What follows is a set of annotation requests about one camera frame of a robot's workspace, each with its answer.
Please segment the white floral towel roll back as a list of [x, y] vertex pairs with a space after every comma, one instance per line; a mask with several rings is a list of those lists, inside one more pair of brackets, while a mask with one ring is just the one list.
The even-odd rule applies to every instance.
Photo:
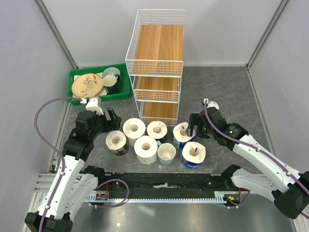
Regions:
[[128, 144], [134, 146], [137, 139], [145, 135], [146, 126], [139, 118], [130, 118], [123, 124], [123, 132]]

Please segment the blue paper towel roll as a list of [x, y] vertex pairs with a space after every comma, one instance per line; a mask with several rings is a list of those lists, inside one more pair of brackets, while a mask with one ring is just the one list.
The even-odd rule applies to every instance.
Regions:
[[186, 132], [188, 128], [188, 122], [182, 122], [174, 127], [173, 129], [173, 140], [172, 144], [175, 146], [177, 150], [183, 150], [184, 146], [187, 142], [191, 142], [194, 140], [196, 136], [196, 131], [193, 129], [192, 136], [189, 136]]

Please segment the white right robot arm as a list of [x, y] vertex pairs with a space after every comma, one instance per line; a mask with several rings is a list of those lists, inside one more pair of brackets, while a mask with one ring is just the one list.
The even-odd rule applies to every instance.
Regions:
[[204, 105], [198, 114], [202, 122], [203, 138], [212, 138], [242, 156], [260, 170], [265, 178], [250, 174], [237, 167], [232, 174], [221, 178], [222, 187], [253, 191], [270, 201], [285, 216], [296, 219], [304, 216], [309, 204], [309, 173], [288, 166], [262, 147], [251, 134], [237, 123], [228, 124], [212, 102]]

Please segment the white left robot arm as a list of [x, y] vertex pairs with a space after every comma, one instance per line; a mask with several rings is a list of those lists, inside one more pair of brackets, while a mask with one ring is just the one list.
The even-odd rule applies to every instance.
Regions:
[[35, 213], [27, 213], [25, 224], [32, 232], [70, 232], [74, 218], [91, 191], [106, 185], [104, 169], [88, 166], [80, 173], [95, 139], [102, 133], [120, 128], [121, 118], [108, 108], [110, 119], [97, 111], [81, 111], [68, 140], [63, 160], [42, 204]]

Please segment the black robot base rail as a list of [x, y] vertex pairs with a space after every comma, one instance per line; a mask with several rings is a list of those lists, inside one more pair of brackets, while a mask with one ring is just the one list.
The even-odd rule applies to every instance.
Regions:
[[212, 198], [214, 193], [245, 193], [247, 189], [236, 187], [229, 179], [236, 168], [223, 174], [182, 173], [106, 173], [103, 168], [89, 165], [80, 173], [93, 174], [106, 190], [109, 199], [121, 199], [128, 195], [130, 200], [176, 200]]

